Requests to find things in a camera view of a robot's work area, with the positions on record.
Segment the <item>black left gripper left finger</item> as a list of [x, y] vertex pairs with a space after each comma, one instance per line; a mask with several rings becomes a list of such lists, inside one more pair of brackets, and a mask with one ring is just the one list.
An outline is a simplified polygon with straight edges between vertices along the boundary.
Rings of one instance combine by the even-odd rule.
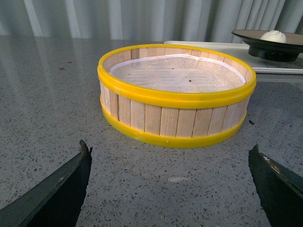
[[92, 164], [92, 148], [80, 140], [79, 153], [24, 195], [2, 208], [2, 227], [74, 227]]

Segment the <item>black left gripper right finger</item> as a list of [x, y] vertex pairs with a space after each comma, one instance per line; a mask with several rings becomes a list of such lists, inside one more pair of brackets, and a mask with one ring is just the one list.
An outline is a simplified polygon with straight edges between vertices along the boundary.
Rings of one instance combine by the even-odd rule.
[[249, 168], [272, 227], [303, 225], [303, 178], [265, 154], [249, 151]]

